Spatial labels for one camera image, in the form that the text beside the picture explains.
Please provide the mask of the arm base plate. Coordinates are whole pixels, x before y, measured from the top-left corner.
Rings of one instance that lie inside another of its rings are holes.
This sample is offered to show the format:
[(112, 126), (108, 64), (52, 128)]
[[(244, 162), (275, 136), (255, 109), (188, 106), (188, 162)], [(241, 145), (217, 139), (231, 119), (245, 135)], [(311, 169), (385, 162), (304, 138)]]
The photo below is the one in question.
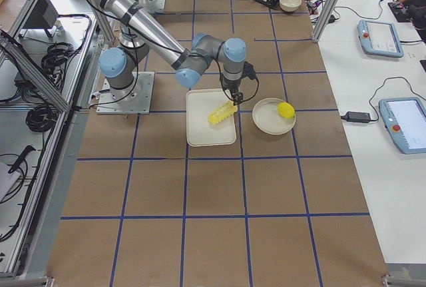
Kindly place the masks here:
[(123, 90), (110, 87), (104, 79), (103, 89), (107, 92), (100, 94), (96, 113), (98, 115), (147, 115), (150, 113), (154, 72), (132, 72), (134, 82)]

